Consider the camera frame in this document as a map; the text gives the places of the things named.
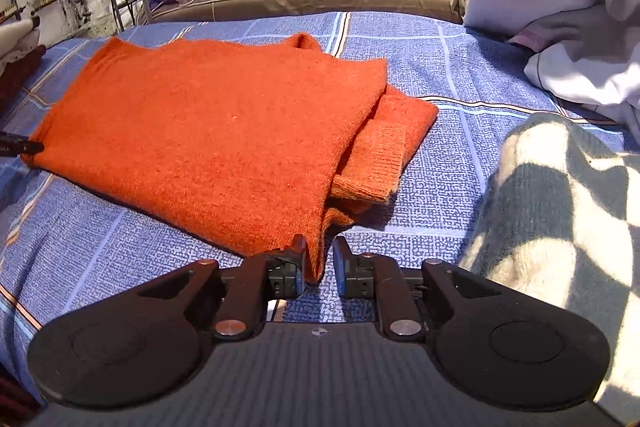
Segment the dark red folded garment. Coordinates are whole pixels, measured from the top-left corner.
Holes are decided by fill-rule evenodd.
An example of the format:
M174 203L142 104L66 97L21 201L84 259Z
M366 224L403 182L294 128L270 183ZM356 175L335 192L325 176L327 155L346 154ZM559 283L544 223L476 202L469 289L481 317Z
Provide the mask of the dark red folded garment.
M43 44L27 53L14 63L6 65L6 69L0 77L0 110L4 112L17 96L18 91L32 75L40 64L47 47Z

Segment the beige folded garment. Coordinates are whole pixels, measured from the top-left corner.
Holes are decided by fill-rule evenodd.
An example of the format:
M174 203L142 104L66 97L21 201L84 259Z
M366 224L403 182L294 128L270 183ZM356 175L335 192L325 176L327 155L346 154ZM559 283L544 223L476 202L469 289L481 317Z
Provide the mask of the beige folded garment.
M0 27L0 74L39 46L40 18L19 20Z

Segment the green white checkered garment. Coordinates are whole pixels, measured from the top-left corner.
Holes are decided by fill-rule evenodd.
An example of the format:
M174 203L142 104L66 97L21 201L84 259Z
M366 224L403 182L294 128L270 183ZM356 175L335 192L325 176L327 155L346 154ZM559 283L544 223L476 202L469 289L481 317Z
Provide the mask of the green white checkered garment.
M638 155L530 116L502 144L460 265L596 324L612 349L596 401L638 425Z

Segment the orange knitted sweater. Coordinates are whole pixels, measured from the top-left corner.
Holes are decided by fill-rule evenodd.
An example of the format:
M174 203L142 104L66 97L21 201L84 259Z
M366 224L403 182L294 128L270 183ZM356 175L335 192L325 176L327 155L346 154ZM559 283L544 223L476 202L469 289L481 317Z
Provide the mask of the orange knitted sweater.
M299 32L252 46L111 39L32 136L26 164L250 257L387 204L437 118L382 58L344 60Z

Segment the blue plaid bed sheet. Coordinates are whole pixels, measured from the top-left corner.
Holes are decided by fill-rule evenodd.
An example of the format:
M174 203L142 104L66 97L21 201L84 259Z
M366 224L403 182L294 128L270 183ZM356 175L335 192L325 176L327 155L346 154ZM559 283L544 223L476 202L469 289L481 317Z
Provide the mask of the blue plaid bed sheet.
M573 119L613 150L637 152L623 128L532 86L527 52L428 17L335 12L228 23L160 23L124 31L156 48L181 39L243 44L299 31L336 56L384 57L390 82L435 103L435 126L413 156L388 209L345 233L355 251L392 255L405 267L426 257L454 261L472 233L506 135L533 113ZM19 159L1 163L1 365L32 389L28 345L40 326L202 258L235 255L111 204Z

